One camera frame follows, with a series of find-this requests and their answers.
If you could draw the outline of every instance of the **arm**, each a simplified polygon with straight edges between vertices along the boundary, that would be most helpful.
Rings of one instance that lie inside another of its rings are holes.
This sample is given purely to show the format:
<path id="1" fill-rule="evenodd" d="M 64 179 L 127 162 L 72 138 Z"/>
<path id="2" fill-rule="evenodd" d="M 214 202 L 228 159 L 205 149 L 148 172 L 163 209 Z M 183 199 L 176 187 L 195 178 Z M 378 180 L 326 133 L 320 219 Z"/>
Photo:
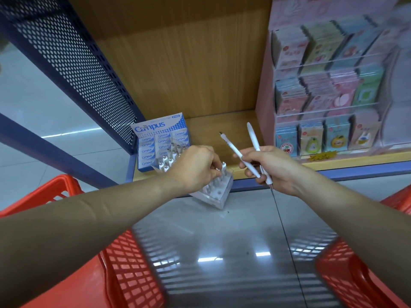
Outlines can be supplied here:
<path id="1" fill-rule="evenodd" d="M 163 203 L 221 175 L 192 146 L 163 175 L 51 202 L 0 219 L 0 302 L 18 307 L 64 280 Z"/>
<path id="2" fill-rule="evenodd" d="M 275 147 L 261 150 L 243 150 L 243 159 L 260 162 L 272 176 L 275 190 L 306 202 L 381 281 L 411 306 L 411 216 L 331 181 Z M 252 176 L 249 170 L 245 173 Z M 263 183 L 265 175 L 257 181 Z"/>

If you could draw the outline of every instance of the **yellow price tag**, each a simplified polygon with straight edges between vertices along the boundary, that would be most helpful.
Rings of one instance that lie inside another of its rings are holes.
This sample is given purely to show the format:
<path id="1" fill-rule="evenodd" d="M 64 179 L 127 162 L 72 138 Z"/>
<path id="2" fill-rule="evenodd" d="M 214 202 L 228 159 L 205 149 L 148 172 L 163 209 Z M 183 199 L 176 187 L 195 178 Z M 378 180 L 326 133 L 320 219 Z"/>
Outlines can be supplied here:
<path id="1" fill-rule="evenodd" d="M 310 158 L 308 159 L 309 161 L 324 161 L 328 159 L 335 158 L 337 156 L 337 151 L 326 151 L 326 152 L 321 152 L 319 154 L 313 154 L 310 155 Z"/>

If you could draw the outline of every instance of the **campus eraser box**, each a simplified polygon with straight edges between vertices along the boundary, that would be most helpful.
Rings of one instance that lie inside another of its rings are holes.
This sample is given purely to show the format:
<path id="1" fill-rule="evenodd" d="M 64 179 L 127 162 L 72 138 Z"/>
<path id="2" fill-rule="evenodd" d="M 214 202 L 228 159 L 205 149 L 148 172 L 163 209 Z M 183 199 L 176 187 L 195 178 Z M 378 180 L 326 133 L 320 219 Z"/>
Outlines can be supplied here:
<path id="1" fill-rule="evenodd" d="M 182 113 L 132 124 L 131 128 L 138 138 L 137 168 L 141 172 L 153 170 L 156 153 L 162 152 L 164 148 L 167 149 L 172 140 L 182 142 L 186 147 L 190 145 L 188 129 Z"/>

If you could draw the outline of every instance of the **wooden back panel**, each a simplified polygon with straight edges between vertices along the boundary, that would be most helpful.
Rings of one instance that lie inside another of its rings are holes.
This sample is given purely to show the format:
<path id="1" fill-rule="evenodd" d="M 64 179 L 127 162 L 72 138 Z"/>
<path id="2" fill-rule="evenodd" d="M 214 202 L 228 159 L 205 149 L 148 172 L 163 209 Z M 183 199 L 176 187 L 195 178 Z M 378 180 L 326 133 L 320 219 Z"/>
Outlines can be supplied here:
<path id="1" fill-rule="evenodd" d="M 146 119 L 255 108 L 271 0 L 70 0 Z"/>

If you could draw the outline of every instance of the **hand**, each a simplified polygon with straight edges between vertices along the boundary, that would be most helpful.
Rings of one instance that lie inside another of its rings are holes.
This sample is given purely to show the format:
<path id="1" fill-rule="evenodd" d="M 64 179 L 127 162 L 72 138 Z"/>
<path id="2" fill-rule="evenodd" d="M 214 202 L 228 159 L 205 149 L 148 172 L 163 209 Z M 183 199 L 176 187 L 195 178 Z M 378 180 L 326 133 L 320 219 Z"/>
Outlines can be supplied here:
<path id="1" fill-rule="evenodd" d="M 275 190 L 298 197 L 301 193 L 298 181 L 305 176 L 307 171 L 311 170 L 297 163 L 286 152 L 274 146 L 262 146 L 260 150 L 255 151 L 253 147 L 240 150 L 243 155 L 242 159 L 246 162 L 259 162 L 270 174 Z M 253 177 L 253 173 L 245 167 L 243 162 L 240 162 L 240 168 L 246 169 L 244 173 L 247 177 Z M 261 175 L 261 178 L 256 178 L 256 181 L 259 184 L 264 184 L 266 178 L 265 175 Z"/>
<path id="2" fill-rule="evenodd" d="M 190 146 L 167 171 L 171 179 L 182 187 L 182 193 L 192 193 L 220 177 L 222 164 L 210 146 Z"/>

